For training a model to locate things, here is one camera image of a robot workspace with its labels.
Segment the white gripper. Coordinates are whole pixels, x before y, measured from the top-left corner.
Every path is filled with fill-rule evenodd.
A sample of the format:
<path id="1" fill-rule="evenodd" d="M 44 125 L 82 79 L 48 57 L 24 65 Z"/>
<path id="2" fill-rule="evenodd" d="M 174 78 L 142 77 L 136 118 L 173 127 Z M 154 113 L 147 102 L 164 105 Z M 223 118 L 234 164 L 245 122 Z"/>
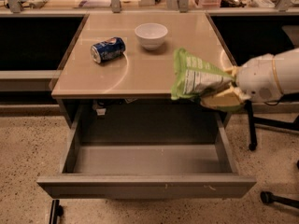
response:
<path id="1" fill-rule="evenodd" d="M 243 105 L 247 100 L 267 103 L 278 101 L 282 97 L 272 54 L 252 58 L 240 68 L 238 66 L 225 68 L 224 72 L 236 77 L 237 87 L 202 97 L 202 106 L 234 108 Z"/>

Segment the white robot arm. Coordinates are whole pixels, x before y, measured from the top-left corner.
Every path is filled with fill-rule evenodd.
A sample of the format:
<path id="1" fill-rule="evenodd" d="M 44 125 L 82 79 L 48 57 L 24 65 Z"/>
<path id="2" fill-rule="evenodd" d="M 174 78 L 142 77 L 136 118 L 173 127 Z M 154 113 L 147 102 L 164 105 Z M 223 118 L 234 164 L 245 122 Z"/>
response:
<path id="1" fill-rule="evenodd" d="M 205 96 L 204 107 L 233 111 L 246 101 L 270 103 L 299 92 L 299 49 L 277 55 L 265 54 L 231 69 L 235 84 L 227 90 Z"/>

